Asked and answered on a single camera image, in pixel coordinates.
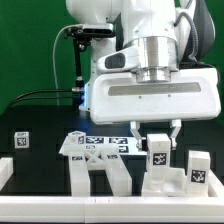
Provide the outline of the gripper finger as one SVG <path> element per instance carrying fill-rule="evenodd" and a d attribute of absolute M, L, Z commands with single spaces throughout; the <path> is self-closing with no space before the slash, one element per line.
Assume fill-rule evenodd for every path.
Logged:
<path fill-rule="evenodd" d="M 178 136 L 182 127 L 182 123 L 180 119 L 172 120 L 170 122 L 170 140 L 171 140 L 171 148 L 173 150 L 177 147 L 176 137 Z"/>
<path fill-rule="evenodd" d="M 139 133 L 140 123 L 137 121 L 130 122 L 130 132 L 133 137 L 137 140 L 137 148 L 139 151 L 142 150 L 142 136 Z"/>

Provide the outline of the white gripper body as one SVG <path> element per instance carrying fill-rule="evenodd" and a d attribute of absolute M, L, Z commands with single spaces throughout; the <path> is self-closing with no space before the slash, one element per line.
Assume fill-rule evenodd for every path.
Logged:
<path fill-rule="evenodd" d="M 139 83 L 131 73 L 99 76 L 90 117 L 96 124 L 213 119 L 221 111 L 214 68 L 182 69 L 169 82 Z"/>

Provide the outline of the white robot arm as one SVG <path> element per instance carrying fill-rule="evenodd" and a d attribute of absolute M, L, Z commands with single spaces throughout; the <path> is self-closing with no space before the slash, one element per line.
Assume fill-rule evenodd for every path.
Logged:
<path fill-rule="evenodd" d="M 204 0 L 66 0 L 79 49 L 90 47 L 83 107 L 96 124 L 212 119 L 218 74 L 201 64 L 215 37 Z"/>

